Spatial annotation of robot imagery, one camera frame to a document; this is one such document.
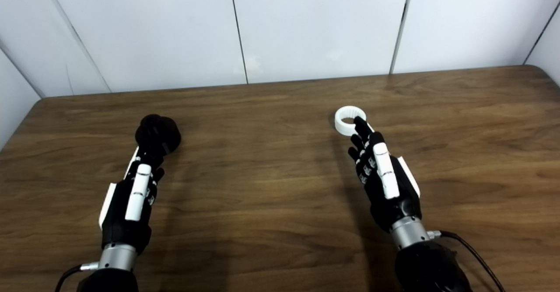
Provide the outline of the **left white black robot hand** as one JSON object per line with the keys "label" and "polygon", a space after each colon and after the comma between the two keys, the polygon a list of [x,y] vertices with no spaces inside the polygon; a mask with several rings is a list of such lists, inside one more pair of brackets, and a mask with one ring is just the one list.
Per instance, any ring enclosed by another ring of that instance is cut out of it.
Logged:
{"label": "left white black robot hand", "polygon": [[[152,170],[147,181],[147,190],[142,200],[138,220],[126,219],[130,195],[140,164],[148,164]],[[132,246],[137,254],[142,254],[148,245],[152,229],[149,226],[152,206],[158,196],[158,183],[165,171],[161,167],[162,156],[152,156],[137,147],[129,162],[124,178],[118,183],[110,183],[105,196],[98,224],[102,232],[101,247],[126,244]]]}

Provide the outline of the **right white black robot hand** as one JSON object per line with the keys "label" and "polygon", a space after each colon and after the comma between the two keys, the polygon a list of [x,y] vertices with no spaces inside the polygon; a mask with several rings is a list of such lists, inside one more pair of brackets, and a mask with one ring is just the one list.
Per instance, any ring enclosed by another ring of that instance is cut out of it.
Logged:
{"label": "right white black robot hand", "polygon": [[348,154],[371,202],[370,212],[384,232],[398,220],[422,218],[419,188],[403,158],[390,154],[380,132],[374,132],[361,117],[353,119],[356,134],[350,137],[353,147]]}

